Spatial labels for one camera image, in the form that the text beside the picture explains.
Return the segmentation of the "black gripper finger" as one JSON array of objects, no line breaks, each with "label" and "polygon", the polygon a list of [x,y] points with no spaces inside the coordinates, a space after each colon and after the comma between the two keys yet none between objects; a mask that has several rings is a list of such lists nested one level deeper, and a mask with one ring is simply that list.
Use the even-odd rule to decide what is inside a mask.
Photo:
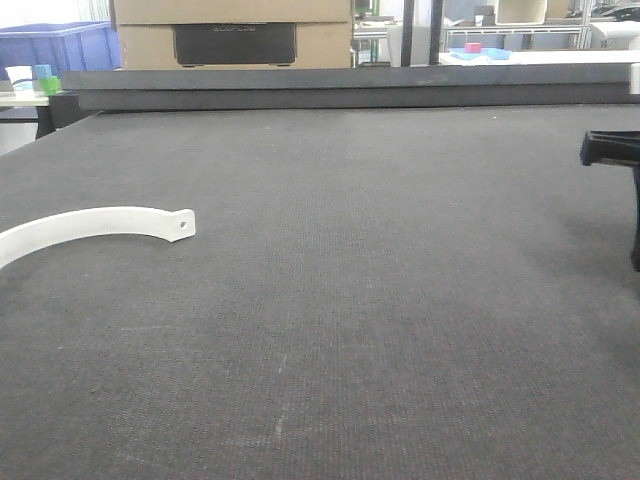
[{"label": "black gripper finger", "polygon": [[579,151],[583,166],[603,164],[622,166],[632,171],[636,202],[636,227],[630,262],[639,271],[639,131],[585,132]]}]

